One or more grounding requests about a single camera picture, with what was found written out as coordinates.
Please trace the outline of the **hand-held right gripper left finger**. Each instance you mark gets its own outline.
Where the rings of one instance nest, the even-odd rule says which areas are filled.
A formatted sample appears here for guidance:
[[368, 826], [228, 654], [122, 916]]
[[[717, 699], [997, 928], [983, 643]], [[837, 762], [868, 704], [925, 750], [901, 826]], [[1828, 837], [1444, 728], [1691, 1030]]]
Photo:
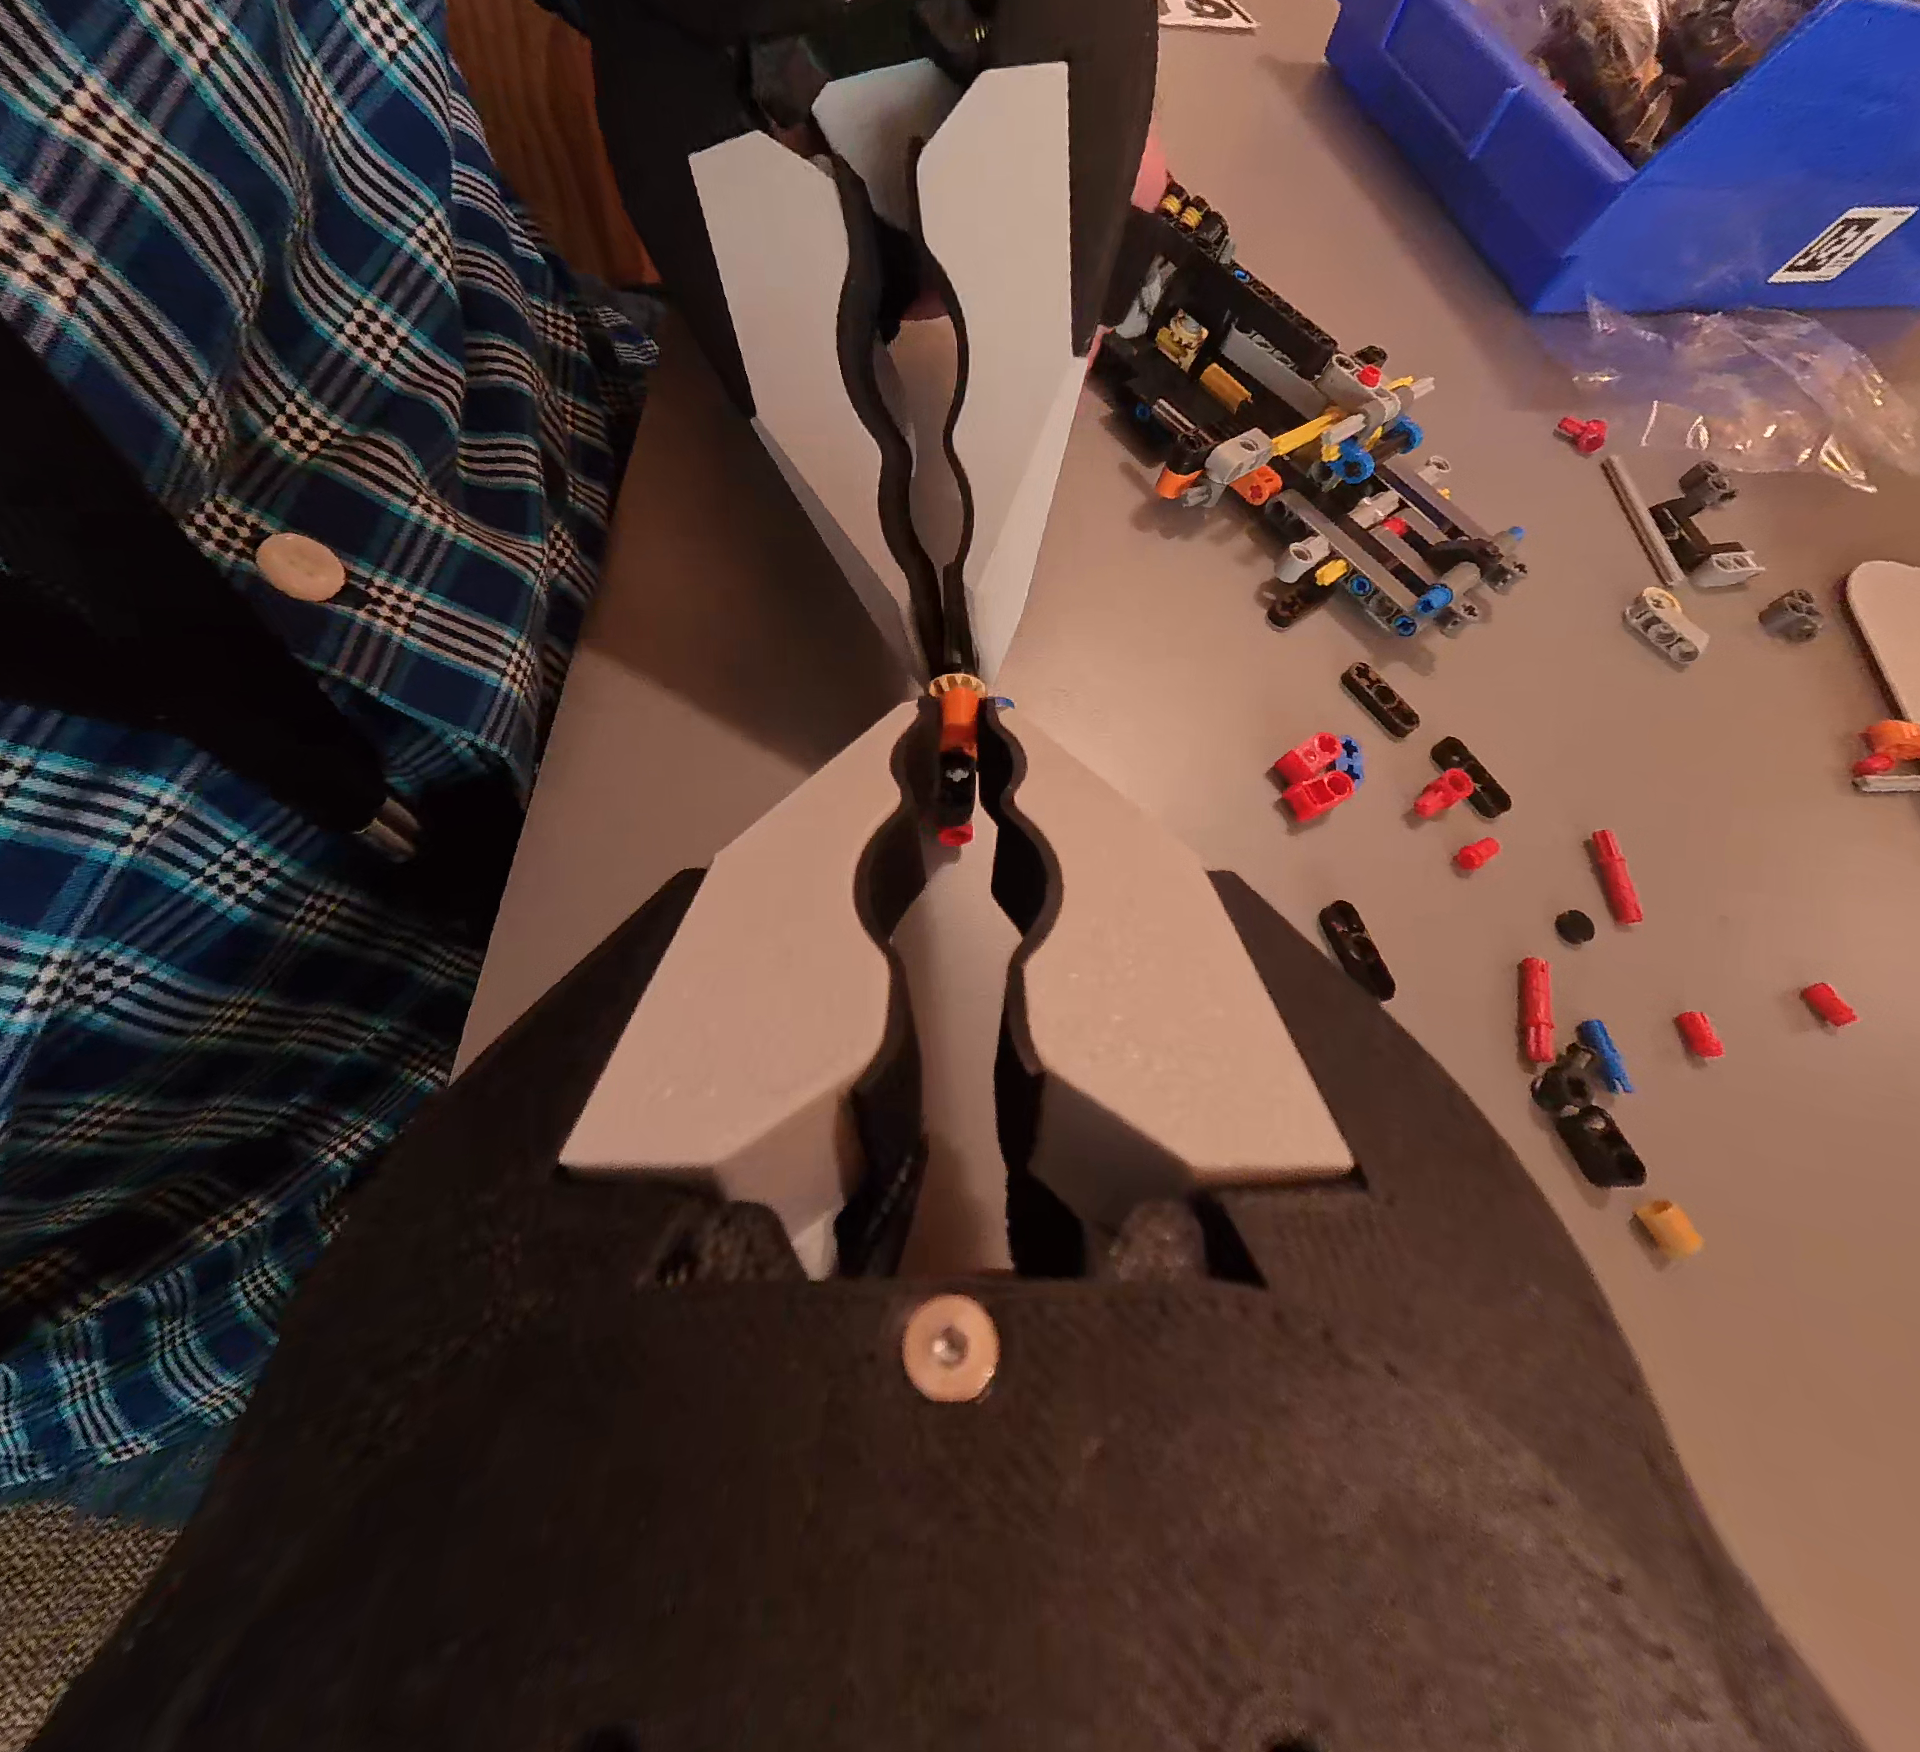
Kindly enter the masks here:
[[559, 1164], [763, 1207], [815, 1279], [900, 1270], [923, 1055], [893, 943], [925, 894], [930, 699], [864, 733], [693, 887]]

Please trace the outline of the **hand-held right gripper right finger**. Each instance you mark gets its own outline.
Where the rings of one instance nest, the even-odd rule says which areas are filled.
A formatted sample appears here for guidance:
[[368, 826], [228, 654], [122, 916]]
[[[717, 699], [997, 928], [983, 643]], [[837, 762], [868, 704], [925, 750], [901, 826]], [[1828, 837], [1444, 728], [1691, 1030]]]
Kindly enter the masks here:
[[995, 1053], [1014, 1270], [1084, 1276], [1147, 1207], [1352, 1178], [1202, 860], [1017, 715], [983, 713], [976, 750], [1017, 930]]

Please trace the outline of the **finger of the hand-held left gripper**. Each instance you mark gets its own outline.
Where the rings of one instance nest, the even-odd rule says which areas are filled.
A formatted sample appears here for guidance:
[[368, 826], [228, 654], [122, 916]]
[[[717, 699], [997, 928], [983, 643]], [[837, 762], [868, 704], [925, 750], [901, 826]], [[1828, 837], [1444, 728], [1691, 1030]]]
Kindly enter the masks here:
[[930, 60], [877, 73], [877, 142], [959, 308], [966, 371], [946, 457], [972, 539], [937, 675], [998, 675], [1059, 489], [1085, 360], [1072, 325], [1069, 69], [985, 71], [959, 90]]
[[944, 590], [912, 516], [915, 435], [882, 343], [885, 263], [864, 180], [765, 134], [693, 159], [753, 425], [916, 679], [942, 657]]

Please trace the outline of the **small lego axle assembly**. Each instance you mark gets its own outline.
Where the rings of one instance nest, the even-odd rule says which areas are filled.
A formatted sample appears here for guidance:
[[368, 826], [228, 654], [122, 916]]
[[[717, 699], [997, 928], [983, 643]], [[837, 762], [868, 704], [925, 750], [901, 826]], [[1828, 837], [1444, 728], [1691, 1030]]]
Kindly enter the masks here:
[[1012, 704], [969, 672], [934, 678], [930, 693], [940, 733], [927, 824], [940, 849], [959, 853], [972, 846], [983, 817], [1000, 823], [1014, 767], [1005, 727]]

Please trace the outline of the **scattered small lego connectors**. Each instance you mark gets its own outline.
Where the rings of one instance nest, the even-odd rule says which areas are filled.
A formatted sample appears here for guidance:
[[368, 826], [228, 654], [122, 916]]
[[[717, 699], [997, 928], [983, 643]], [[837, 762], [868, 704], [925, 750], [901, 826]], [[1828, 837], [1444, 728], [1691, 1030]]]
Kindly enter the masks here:
[[[1355, 663], [1342, 678], [1355, 701], [1382, 722], [1392, 737], [1410, 737], [1418, 721], [1400, 693], [1368, 665]], [[1469, 764], [1466, 750], [1452, 743], [1436, 748], [1436, 772], [1413, 807], [1418, 820], [1436, 819], [1476, 796], [1493, 796], [1495, 781], [1480, 764]], [[1347, 805], [1366, 781], [1364, 748], [1352, 735], [1316, 733], [1282, 754], [1270, 768], [1287, 815], [1297, 824], [1326, 819]], [[1452, 853], [1452, 870], [1470, 876], [1501, 853], [1495, 837], [1478, 840]], [[1644, 924], [1641, 899], [1620, 837], [1611, 828], [1590, 836], [1588, 858], [1614, 924]], [[1394, 1003], [1398, 982], [1380, 954], [1380, 943], [1352, 901], [1337, 899], [1318, 916], [1318, 928], [1342, 972], [1376, 1003]], [[1813, 1021], [1830, 1030], [1860, 1023], [1857, 1011], [1828, 982], [1801, 988], [1801, 1003]], [[1674, 1030], [1693, 1060], [1714, 1063], [1725, 1057], [1713, 1021], [1700, 1011], [1677, 1014]], [[1601, 1021], [1579, 1021], [1571, 1044], [1558, 1044], [1554, 1017], [1552, 964], [1523, 959], [1518, 969], [1518, 1037], [1530, 1068], [1535, 1105], [1550, 1117], [1569, 1161], [1579, 1175], [1601, 1191], [1644, 1190], [1647, 1165], [1620, 1130], [1614, 1101], [1634, 1088], [1620, 1044]], [[1634, 1211], [1634, 1225], [1667, 1261], [1688, 1261], [1704, 1251], [1693, 1218], [1674, 1202], [1649, 1199]]]

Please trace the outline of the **lego car chassis model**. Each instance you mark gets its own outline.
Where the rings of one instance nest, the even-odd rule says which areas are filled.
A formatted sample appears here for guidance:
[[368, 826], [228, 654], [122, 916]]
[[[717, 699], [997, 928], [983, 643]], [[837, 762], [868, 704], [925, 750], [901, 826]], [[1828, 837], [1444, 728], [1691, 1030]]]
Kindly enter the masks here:
[[1158, 505], [1267, 531], [1271, 630], [1350, 604], [1392, 639], [1454, 635], [1527, 578], [1523, 529], [1480, 524], [1428, 451], [1432, 379], [1342, 347], [1241, 263], [1204, 195], [1166, 180], [1133, 209], [1109, 307], [1094, 377], [1157, 449]]

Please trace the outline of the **long grey lego axle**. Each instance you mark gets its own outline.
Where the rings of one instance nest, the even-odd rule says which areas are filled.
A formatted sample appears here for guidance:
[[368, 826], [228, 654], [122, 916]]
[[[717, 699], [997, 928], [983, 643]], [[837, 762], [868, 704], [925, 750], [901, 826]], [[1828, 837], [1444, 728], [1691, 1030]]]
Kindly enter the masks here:
[[1614, 493], [1621, 516], [1626, 516], [1626, 522], [1633, 529], [1639, 545], [1652, 562], [1661, 588], [1667, 591], [1679, 590], [1684, 583], [1684, 571], [1677, 562], [1663, 529], [1654, 521], [1654, 515], [1628, 469], [1615, 454], [1609, 451], [1601, 457], [1599, 472], [1609, 493]]

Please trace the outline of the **black angled lego beam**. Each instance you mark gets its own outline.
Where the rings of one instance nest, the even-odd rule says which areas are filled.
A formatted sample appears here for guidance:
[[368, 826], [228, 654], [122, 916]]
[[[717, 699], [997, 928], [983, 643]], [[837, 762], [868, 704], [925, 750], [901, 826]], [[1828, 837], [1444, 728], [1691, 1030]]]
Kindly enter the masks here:
[[1714, 564], [1714, 561], [1745, 551], [1733, 541], [1713, 541], [1699, 522], [1704, 511], [1710, 511], [1710, 507], [1696, 495], [1674, 495], [1670, 500], [1651, 509], [1651, 519], [1667, 542], [1672, 562], [1687, 578], [1695, 578], [1700, 571]]

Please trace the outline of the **person's left hand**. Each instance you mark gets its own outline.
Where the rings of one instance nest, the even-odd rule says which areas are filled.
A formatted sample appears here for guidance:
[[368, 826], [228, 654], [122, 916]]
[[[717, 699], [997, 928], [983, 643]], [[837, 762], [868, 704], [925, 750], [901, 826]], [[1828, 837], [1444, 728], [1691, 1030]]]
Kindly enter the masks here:
[[1152, 257], [1152, 237], [1144, 232], [1141, 226], [1160, 210], [1166, 190], [1168, 157], [1162, 143], [1160, 120], [1155, 118], [1148, 124], [1129, 209], [1121, 221], [1117, 253], [1101, 296], [1100, 325], [1103, 331], [1121, 325], [1135, 302], [1148, 259]]

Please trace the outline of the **person's plaid shirt torso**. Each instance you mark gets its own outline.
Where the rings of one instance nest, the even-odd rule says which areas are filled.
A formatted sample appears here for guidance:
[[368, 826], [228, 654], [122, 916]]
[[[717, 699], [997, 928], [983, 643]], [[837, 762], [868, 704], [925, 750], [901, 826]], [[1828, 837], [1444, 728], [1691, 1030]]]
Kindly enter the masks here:
[[180, 1524], [448, 1082], [656, 347], [448, 0], [2, 54], [4, 1503]]

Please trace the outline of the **grey beam with tan gear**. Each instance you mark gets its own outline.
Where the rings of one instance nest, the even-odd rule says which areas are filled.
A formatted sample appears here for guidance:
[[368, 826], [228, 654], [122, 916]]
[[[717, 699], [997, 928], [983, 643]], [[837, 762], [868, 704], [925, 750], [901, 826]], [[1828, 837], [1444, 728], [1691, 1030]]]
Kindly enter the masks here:
[[1679, 669], [1693, 667], [1708, 650], [1708, 635], [1683, 609], [1677, 596], [1647, 588], [1620, 614], [1631, 634]]

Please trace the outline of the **blue bin with label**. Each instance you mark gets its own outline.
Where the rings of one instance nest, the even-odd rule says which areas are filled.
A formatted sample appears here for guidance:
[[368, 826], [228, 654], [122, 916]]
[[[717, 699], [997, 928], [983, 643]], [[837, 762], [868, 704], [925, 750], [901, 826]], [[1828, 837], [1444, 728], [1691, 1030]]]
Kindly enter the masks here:
[[1915, 0], [1825, 0], [1633, 166], [1469, 0], [1335, 0], [1327, 62], [1535, 315], [1918, 304]]

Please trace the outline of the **clear plastic bag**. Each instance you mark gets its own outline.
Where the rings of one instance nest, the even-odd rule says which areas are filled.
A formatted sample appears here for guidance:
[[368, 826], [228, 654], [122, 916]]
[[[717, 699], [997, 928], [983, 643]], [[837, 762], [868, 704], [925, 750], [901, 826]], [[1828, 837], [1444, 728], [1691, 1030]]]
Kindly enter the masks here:
[[1588, 296], [1569, 368], [1647, 449], [1729, 475], [1822, 472], [1856, 493], [1916, 477], [1915, 405], [1862, 350], [1801, 315], [1639, 316]]

